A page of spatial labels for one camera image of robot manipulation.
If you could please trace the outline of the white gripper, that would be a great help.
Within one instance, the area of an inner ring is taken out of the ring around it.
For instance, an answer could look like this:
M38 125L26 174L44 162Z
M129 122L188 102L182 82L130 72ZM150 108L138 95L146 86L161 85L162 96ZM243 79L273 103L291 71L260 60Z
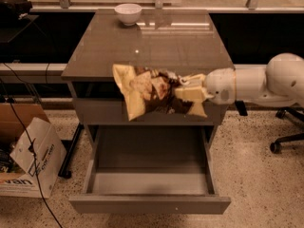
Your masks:
M203 103L210 99L217 105L230 105L236 100L236 72L232 68L216 69L207 76L201 73L179 77L179 82L183 86L200 85L174 89L174 95L184 102Z

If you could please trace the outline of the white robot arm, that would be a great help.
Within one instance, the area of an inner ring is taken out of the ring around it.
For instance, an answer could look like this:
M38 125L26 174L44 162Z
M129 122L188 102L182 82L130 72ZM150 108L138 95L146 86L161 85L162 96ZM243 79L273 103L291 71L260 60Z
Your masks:
M174 95L183 101L217 105L246 101L270 107L304 106L304 59L281 53L266 67L221 68L180 79Z

